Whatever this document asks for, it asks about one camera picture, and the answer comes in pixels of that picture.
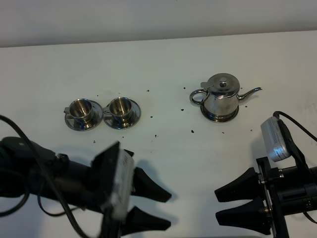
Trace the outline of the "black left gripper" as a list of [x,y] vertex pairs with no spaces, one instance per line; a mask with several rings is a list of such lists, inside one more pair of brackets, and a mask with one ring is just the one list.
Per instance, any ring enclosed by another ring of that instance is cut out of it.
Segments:
[[[119,238],[121,235],[140,232],[166,231],[171,226],[170,221],[150,215],[138,207],[133,207],[124,221],[113,220],[110,217],[111,208],[101,208],[110,195],[119,149],[122,148],[120,148],[120,142],[117,141],[98,154],[91,164],[89,187],[93,189],[95,195],[95,206],[103,214],[101,237]],[[167,202],[172,197],[171,193],[156,184],[139,167],[134,169],[132,195],[157,202]]]

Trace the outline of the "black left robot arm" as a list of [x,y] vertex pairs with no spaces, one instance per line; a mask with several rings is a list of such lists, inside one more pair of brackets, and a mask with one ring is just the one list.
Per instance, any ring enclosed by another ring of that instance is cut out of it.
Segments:
[[[133,152],[122,149],[119,142],[98,154],[90,166],[38,144],[35,149],[73,210],[85,209],[103,215],[101,237],[119,238],[170,227],[168,220],[137,207],[128,209],[131,196],[167,202],[171,194],[136,167]],[[8,198],[22,197],[19,206],[25,204],[30,194],[38,199],[56,200],[33,152],[19,137],[6,137],[0,143],[0,194]]]

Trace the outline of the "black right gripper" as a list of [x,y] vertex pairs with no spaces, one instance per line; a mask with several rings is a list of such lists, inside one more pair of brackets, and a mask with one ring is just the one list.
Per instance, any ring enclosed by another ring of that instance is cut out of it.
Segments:
[[[275,187],[283,175],[278,168],[270,166],[267,157],[258,158],[256,162],[261,174],[260,184],[258,173],[254,168],[248,168],[237,179],[214,191],[219,202],[252,201],[219,211],[215,215],[216,219],[221,226],[244,228],[264,235],[270,235],[272,228],[274,238],[288,238],[286,221]],[[269,219],[260,198],[260,185],[264,190]]]

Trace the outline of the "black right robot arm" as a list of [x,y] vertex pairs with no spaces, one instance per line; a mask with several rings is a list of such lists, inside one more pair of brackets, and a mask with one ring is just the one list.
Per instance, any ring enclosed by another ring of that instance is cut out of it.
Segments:
[[217,189],[219,202],[247,203],[216,213],[221,226],[252,230],[275,238],[289,237],[285,216],[317,208],[317,169],[279,169],[267,157],[257,159],[259,172],[248,168],[241,176]]

